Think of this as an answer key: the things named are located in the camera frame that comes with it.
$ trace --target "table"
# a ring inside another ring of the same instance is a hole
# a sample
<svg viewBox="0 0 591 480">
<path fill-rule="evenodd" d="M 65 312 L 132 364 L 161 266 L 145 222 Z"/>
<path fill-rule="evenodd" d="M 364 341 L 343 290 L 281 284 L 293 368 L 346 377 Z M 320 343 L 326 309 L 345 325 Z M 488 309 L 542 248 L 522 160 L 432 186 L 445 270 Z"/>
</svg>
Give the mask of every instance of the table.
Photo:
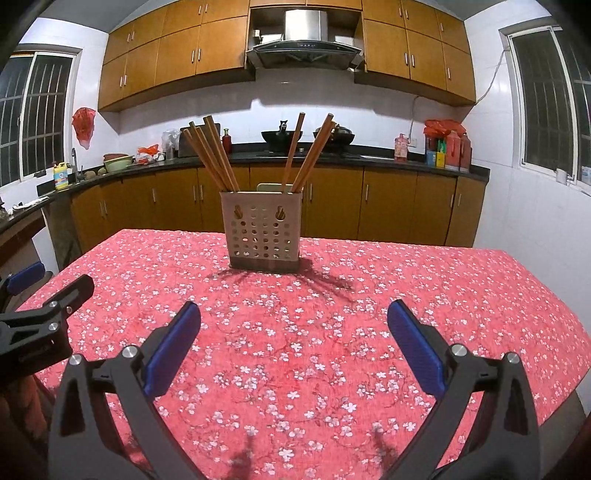
<svg viewBox="0 0 591 480">
<path fill-rule="evenodd" d="M 89 274 L 95 294 L 68 322 L 74 351 L 94 360 L 196 302 L 201 332 L 155 405 L 209 478 L 228 475 L 248 434 L 261 478 L 379 478 L 434 404 L 389 334 L 385 312 L 397 298 L 450 343 L 493 358 L 517 351 L 540 424 L 591 365 L 577 317 L 501 251 L 302 239 L 301 271 L 275 275 L 230 270 L 225 244 L 216 233 L 120 231 L 23 306 Z M 63 369 L 39 376 L 55 388 Z M 459 454 L 478 402 L 442 463 Z"/>
</svg>

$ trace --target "plastic bag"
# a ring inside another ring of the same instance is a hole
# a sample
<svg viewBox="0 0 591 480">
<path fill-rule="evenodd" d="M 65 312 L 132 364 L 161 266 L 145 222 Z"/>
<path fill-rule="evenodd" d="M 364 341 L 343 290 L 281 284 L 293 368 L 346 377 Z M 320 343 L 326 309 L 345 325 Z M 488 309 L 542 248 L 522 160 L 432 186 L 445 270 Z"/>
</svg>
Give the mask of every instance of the plastic bag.
<svg viewBox="0 0 591 480">
<path fill-rule="evenodd" d="M 466 129 L 460 122 L 455 120 L 425 120 L 425 128 L 423 134 L 428 137 L 444 138 L 448 136 L 452 130 L 461 137 L 466 133 Z"/>
<path fill-rule="evenodd" d="M 90 139 L 95 132 L 95 115 L 96 110 L 84 106 L 76 110 L 72 116 L 72 125 L 74 125 L 78 143 L 86 150 L 89 149 Z"/>
<path fill-rule="evenodd" d="M 138 153 L 147 153 L 148 155 L 156 155 L 158 153 L 158 144 L 154 144 L 151 147 L 140 147 L 138 148 Z"/>
</svg>

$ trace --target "red bottle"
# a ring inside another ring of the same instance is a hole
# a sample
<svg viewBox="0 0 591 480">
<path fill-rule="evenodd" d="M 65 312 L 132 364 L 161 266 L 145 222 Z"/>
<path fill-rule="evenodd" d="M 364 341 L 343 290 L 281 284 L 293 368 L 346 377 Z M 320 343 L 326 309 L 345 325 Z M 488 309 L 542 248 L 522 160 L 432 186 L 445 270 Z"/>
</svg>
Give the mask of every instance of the red bottle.
<svg viewBox="0 0 591 480">
<path fill-rule="evenodd" d="M 232 137 L 228 135 L 228 128 L 223 129 L 222 145 L 226 155 L 232 153 Z"/>
</svg>

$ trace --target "black countertop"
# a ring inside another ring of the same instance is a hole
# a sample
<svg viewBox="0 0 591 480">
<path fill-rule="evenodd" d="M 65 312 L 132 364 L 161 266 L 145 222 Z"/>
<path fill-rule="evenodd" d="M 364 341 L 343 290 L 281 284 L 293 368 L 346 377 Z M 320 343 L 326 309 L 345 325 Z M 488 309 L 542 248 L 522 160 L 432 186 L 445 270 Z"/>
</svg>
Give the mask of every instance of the black countertop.
<svg viewBox="0 0 591 480">
<path fill-rule="evenodd" d="M 232 165 L 245 165 L 245 164 L 285 164 L 285 154 L 274 154 L 264 151 L 263 145 L 265 144 L 239 144 L 235 145 L 236 151 L 229 156 L 230 163 Z M 485 183 L 489 180 L 490 170 L 488 168 L 479 167 L 472 165 L 469 173 L 463 173 L 454 170 L 447 170 L 445 168 L 434 168 L 426 165 L 424 155 L 415 154 L 409 152 L 409 161 L 406 162 L 395 162 L 393 160 L 393 151 L 386 148 L 376 147 L 361 147 L 358 145 L 350 145 L 349 151 L 344 154 L 325 154 L 323 153 L 318 159 L 317 165 L 334 165 L 341 167 L 369 167 L 369 168 L 383 168 L 384 170 L 407 170 L 417 171 L 421 173 L 431 173 L 435 175 L 442 175 L 445 177 L 467 177 L 470 179 L 483 181 Z M 294 158 L 294 165 L 297 166 L 304 161 L 304 152 L 296 153 Z M 68 188 L 60 190 L 59 192 L 52 190 L 53 180 L 48 181 L 46 184 L 50 191 L 40 196 L 47 196 L 46 200 L 37 203 L 36 205 L 18 212 L 16 215 L 11 216 L 7 220 L 0 223 L 0 233 L 8 230 L 12 225 L 18 223 L 21 219 L 25 218 L 32 212 L 39 210 L 48 203 L 54 201 L 58 196 L 69 195 L 81 190 L 85 190 L 94 185 L 98 185 L 107 181 L 125 178 L 144 173 L 155 173 L 158 171 L 174 170 L 175 168 L 186 168 L 186 167 L 198 167 L 203 164 L 200 162 L 198 157 L 184 157 L 175 158 L 173 160 L 167 160 L 149 165 L 137 165 L 128 167 L 124 170 L 108 173 L 106 175 L 97 176 L 90 180 L 84 180 L 79 183 L 70 185 Z"/>
</svg>

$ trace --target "stainless steel range hood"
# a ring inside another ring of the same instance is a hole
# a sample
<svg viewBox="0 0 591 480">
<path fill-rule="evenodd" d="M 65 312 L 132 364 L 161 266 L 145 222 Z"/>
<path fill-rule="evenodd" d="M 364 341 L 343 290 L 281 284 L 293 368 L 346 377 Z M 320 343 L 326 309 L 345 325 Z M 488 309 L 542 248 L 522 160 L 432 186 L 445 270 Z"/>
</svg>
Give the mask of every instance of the stainless steel range hood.
<svg viewBox="0 0 591 480">
<path fill-rule="evenodd" d="M 332 70 L 356 69 L 363 63 L 362 51 L 328 41 L 326 12 L 288 10 L 283 40 L 262 43 L 246 52 L 256 68 L 316 67 Z"/>
</svg>

